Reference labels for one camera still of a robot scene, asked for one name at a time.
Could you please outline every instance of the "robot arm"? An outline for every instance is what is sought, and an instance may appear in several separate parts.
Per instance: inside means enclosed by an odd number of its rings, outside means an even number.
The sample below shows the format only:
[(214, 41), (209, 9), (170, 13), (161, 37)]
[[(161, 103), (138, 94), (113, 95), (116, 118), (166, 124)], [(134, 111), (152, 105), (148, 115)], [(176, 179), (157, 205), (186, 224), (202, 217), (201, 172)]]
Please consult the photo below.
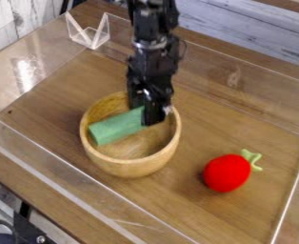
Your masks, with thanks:
[(129, 107), (145, 106), (142, 124), (164, 121), (172, 110), (172, 76), (177, 70), (178, 38), (176, 0), (128, 0), (134, 54), (128, 59)]

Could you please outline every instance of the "green strawberry stem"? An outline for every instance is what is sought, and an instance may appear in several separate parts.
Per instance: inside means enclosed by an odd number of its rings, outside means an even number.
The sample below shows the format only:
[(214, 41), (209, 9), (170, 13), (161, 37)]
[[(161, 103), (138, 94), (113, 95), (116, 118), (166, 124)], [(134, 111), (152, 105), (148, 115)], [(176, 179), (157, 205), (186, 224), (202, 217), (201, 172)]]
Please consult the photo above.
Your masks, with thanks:
[(246, 149), (242, 149), (240, 155), (250, 163), (253, 172), (261, 172), (262, 167), (256, 165), (256, 162), (261, 159), (261, 154), (249, 152)]

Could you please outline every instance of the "green block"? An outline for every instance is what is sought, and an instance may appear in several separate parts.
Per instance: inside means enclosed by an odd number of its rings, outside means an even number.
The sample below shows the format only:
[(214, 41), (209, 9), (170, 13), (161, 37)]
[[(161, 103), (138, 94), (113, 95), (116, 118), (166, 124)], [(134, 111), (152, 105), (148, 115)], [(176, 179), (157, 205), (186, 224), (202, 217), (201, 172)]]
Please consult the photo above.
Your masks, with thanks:
[(112, 143), (142, 130), (146, 127), (142, 126), (142, 110), (144, 107), (140, 107), (93, 123), (89, 133), (96, 144)]

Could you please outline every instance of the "strawberry toy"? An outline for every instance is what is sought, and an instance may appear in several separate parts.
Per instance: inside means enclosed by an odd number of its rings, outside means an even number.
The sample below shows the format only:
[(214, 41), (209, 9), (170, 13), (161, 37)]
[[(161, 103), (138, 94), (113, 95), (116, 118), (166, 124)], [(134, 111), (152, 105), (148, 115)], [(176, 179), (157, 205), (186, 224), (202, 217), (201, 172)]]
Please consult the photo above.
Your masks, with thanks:
[(242, 149), (241, 154), (226, 154), (212, 159), (204, 167), (204, 183), (220, 193), (228, 193), (246, 182), (250, 172), (261, 172), (256, 165), (261, 154)]

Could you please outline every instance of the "bowl rim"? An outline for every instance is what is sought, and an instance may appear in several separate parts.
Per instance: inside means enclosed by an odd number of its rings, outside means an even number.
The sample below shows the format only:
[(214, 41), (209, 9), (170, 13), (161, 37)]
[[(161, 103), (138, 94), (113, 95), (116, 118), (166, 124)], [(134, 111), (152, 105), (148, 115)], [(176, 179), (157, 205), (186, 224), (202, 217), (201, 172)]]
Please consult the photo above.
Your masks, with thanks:
[(113, 97), (121, 93), (125, 93), (124, 91), (118, 91), (114, 92), (112, 94), (109, 94), (108, 96), (104, 96), (101, 99), (98, 99), (92, 106), (88, 108), (88, 110), (85, 111), (82, 118), (81, 118), (81, 122), (80, 122), (80, 137), (81, 137), (81, 142), (82, 145), (85, 147), (86, 150), (90, 151), (92, 154), (94, 154), (96, 157), (98, 157), (100, 159), (102, 159), (104, 161), (109, 161), (109, 163), (114, 163), (114, 164), (141, 164), (145, 163), (148, 161), (152, 161), (154, 158), (157, 159), (160, 155), (166, 154), (168, 151), (173, 148), (173, 146), (176, 146), (178, 139), (180, 139), (180, 133), (181, 133), (181, 120), (180, 120), (180, 115), (178, 112), (176, 110), (176, 107), (173, 106), (173, 115), (176, 118), (176, 132), (174, 135), (172, 137), (172, 140), (169, 141), (169, 143), (166, 144), (166, 146), (154, 154), (141, 157), (141, 158), (133, 158), (133, 159), (118, 159), (114, 157), (110, 157), (108, 155), (105, 155), (104, 153), (101, 153), (98, 150), (96, 150), (88, 140), (88, 130), (86, 130), (86, 117), (88, 114), (90, 113), (93, 106), (101, 102), (104, 99), (108, 99), (109, 97)]

